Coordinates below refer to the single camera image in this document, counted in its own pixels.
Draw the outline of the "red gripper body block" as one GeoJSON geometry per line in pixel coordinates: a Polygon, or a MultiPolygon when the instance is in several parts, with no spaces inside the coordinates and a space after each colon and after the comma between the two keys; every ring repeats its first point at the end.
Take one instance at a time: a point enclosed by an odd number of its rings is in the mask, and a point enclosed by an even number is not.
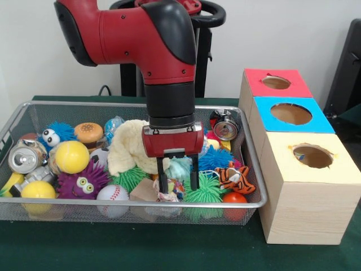
{"type": "Polygon", "coordinates": [[[194,155],[201,152],[204,144],[204,127],[201,122],[178,129],[155,129],[142,127],[145,152],[151,158],[163,158],[167,154],[194,155]]]}

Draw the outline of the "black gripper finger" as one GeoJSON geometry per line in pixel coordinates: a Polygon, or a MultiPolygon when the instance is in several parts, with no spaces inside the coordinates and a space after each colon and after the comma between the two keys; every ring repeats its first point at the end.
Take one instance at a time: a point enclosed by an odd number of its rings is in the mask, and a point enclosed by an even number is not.
{"type": "Polygon", "coordinates": [[[193,154],[190,156],[192,159],[192,171],[190,173],[190,185],[192,190],[199,188],[199,156],[193,154]]]}
{"type": "Polygon", "coordinates": [[[164,157],[159,157],[157,159],[157,170],[159,176],[159,188],[160,192],[168,192],[168,179],[164,172],[163,159],[164,157]]]}

